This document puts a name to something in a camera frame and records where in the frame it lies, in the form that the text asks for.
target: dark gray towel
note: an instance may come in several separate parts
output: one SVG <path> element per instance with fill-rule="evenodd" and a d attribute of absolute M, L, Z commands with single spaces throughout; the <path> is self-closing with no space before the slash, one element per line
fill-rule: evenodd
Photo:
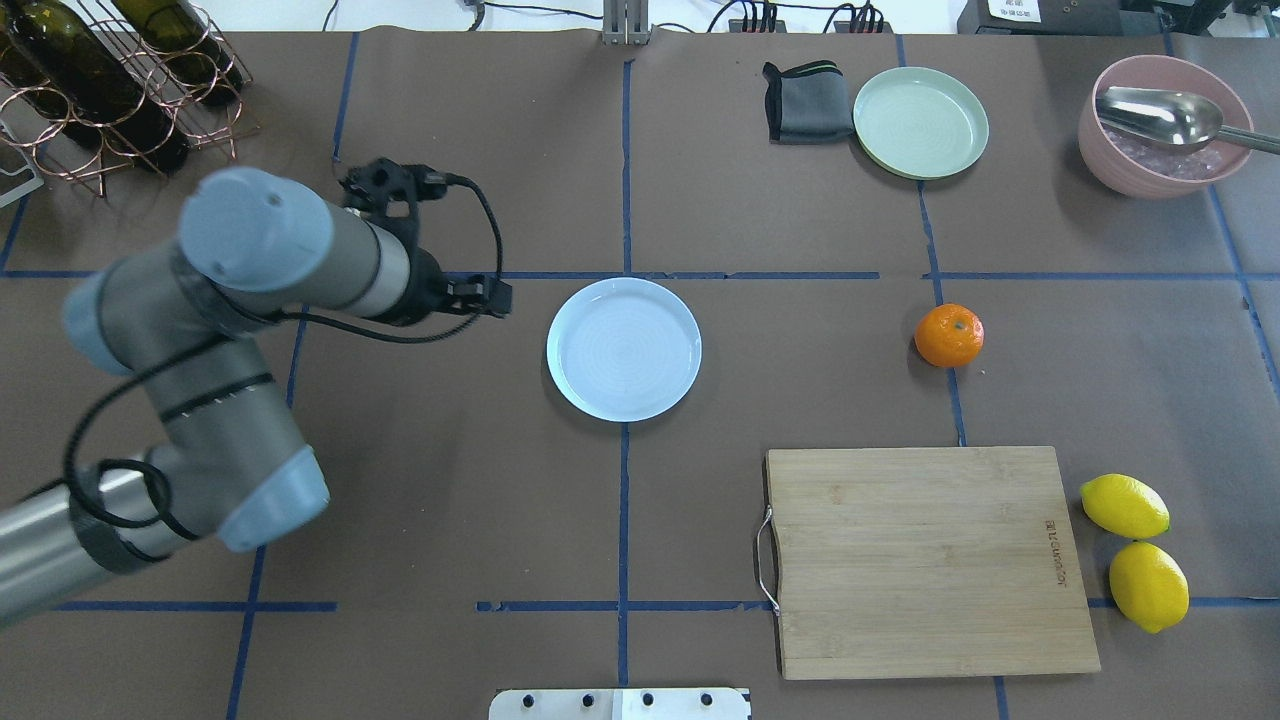
<path fill-rule="evenodd" d="M 854 118 L 845 76 L 831 60 L 815 60 L 781 72 L 764 64 L 769 88 L 764 115 L 769 140 L 782 145 L 840 142 L 854 135 Z"/>

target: yellow lemon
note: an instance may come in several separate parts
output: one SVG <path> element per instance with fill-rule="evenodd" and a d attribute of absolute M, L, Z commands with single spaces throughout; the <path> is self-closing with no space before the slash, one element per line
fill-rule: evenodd
<path fill-rule="evenodd" d="M 1133 539 L 1169 529 L 1169 509 L 1156 491 L 1129 475 L 1111 473 L 1080 486 L 1084 514 L 1105 530 Z"/>
<path fill-rule="evenodd" d="M 1187 577 L 1167 552 L 1134 542 L 1111 561 L 1111 597 L 1124 616 L 1148 633 L 1176 625 L 1187 616 Z"/>

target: wine bottle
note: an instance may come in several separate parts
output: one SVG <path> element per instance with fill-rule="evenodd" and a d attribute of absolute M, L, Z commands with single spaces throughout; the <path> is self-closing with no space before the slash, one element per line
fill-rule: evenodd
<path fill-rule="evenodd" d="M 9 14 L 9 37 L 78 114 L 91 123 L 110 124 L 124 143 L 105 132 L 108 146 L 141 154 L 140 168 L 154 165 L 172 174 L 187 159 L 191 145 L 174 127 L 173 117 L 146 96 L 142 86 L 90 31 L 84 20 L 56 0 L 0 0 Z"/>
<path fill-rule="evenodd" d="M 209 28 L 187 0 L 111 0 L 111 4 L 151 47 L 160 53 L 186 53 L 164 61 L 183 85 L 209 86 L 218 78 L 218 68 L 223 70 L 221 85 L 205 94 L 200 99 L 202 104 L 221 108 L 236 100 L 236 92 L 227 87 L 228 83 L 236 90 L 244 87 L 244 76 L 209 35 Z"/>
<path fill-rule="evenodd" d="M 4 8 L 0 8 L 0 81 L 4 81 L 5 85 L 14 90 L 47 83 L 49 78 L 36 65 L 32 65 L 31 60 L 23 56 L 13 46 L 13 42 L 10 42 L 9 33 L 4 29 L 8 22 L 9 17 L 5 14 Z M 55 123 L 67 120 L 61 132 L 76 142 L 76 145 L 90 152 L 97 152 L 99 147 L 102 146 L 102 133 L 97 128 L 82 126 L 74 119 L 68 119 L 67 100 L 61 95 L 54 91 L 33 91 L 24 92 L 22 99 L 46 120 Z"/>

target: white label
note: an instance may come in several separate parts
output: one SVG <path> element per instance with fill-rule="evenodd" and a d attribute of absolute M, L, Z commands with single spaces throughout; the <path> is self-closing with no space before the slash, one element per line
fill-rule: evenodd
<path fill-rule="evenodd" d="M 987 0 L 991 15 L 1015 23 L 1038 23 L 1039 0 Z"/>

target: wooden cutting board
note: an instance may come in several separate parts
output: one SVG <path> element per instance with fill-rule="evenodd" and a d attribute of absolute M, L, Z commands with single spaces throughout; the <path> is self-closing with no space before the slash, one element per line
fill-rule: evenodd
<path fill-rule="evenodd" d="M 771 450 L 788 680 L 1097 673 L 1052 447 Z"/>

